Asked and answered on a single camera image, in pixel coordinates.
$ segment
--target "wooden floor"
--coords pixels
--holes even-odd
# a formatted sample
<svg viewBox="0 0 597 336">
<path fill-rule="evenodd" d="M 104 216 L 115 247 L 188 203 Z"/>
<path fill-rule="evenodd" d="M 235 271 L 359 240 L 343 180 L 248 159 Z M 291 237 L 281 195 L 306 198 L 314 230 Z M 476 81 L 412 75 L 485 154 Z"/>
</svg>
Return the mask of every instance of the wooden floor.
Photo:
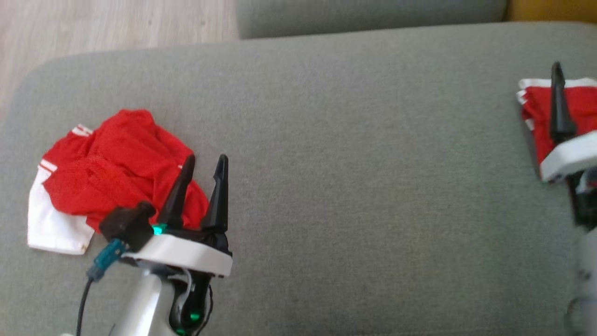
<svg viewBox="0 0 597 336">
<path fill-rule="evenodd" d="M 0 0 L 0 126 L 20 81 L 48 60 L 234 39 L 233 0 Z"/>
</svg>

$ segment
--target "green led light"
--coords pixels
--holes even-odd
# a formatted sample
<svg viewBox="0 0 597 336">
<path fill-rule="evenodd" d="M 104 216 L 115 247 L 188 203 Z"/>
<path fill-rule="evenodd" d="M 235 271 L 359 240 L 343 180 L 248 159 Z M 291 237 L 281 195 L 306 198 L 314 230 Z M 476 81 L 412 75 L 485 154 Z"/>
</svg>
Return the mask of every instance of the green led light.
<svg viewBox="0 0 597 336">
<path fill-rule="evenodd" d="M 168 225 L 167 224 L 158 224 L 158 225 L 153 225 L 153 234 L 156 236 L 159 236 L 160 234 L 164 233 L 164 230 L 166 229 Z"/>
</svg>

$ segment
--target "folded red towel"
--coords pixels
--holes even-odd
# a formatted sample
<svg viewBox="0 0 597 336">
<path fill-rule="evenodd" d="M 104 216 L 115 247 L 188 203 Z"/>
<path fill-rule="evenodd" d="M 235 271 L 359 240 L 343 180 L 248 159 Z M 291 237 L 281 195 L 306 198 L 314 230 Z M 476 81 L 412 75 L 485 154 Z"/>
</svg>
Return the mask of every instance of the folded red towel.
<svg viewBox="0 0 597 336">
<path fill-rule="evenodd" d="M 519 86 L 522 91 L 517 96 L 522 104 L 522 118 L 533 133 L 537 161 L 541 164 L 554 148 L 549 135 L 551 80 L 524 79 Z M 597 130 L 597 81 L 590 78 L 567 80 L 564 92 L 577 135 Z"/>
<path fill-rule="evenodd" d="M 96 232 L 99 222 L 116 206 L 134 207 L 146 200 L 159 214 L 180 166 L 192 151 L 155 124 L 145 110 L 122 110 L 93 132 L 81 126 L 77 129 L 44 155 L 45 161 L 57 167 L 43 183 L 54 207 L 86 216 Z M 205 194 L 191 182 L 184 226 L 198 228 L 207 207 Z"/>
</svg>

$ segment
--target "gray cushion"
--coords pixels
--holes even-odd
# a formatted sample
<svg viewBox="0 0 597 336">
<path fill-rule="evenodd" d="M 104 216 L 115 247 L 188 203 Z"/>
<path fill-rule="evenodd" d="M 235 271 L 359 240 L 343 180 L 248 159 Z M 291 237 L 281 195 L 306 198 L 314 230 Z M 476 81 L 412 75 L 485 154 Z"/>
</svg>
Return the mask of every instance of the gray cushion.
<svg viewBox="0 0 597 336">
<path fill-rule="evenodd" d="M 0 134 L 0 334 L 74 332 L 85 256 L 26 246 L 41 155 L 74 125 L 150 109 L 199 155 L 230 157 L 232 275 L 206 335 L 561 335 L 573 294 L 564 187 L 538 181 L 522 77 L 597 76 L 597 26 L 378 30 L 59 59 Z M 91 289 L 106 335 L 137 270 Z"/>
<path fill-rule="evenodd" d="M 506 0 L 235 0 L 242 38 L 501 21 Z"/>
</svg>

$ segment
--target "gray fabric surface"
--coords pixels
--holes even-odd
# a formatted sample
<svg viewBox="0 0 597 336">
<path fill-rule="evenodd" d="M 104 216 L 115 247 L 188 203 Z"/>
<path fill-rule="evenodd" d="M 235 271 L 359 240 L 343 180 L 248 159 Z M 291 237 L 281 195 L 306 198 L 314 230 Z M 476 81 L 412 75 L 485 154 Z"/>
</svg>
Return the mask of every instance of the gray fabric surface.
<svg viewBox="0 0 597 336">
<path fill-rule="evenodd" d="M 506 0 L 236 0 L 243 38 L 502 21 Z"/>
<path fill-rule="evenodd" d="M 26 246 L 41 155 L 147 108 L 230 157 L 232 275 L 205 335 L 560 335 L 574 230 L 519 126 L 522 77 L 597 76 L 597 27 L 500 23 L 90 54 L 33 71 L 0 134 L 0 334 L 74 332 L 85 256 Z M 91 290 L 106 335 L 137 270 Z"/>
</svg>

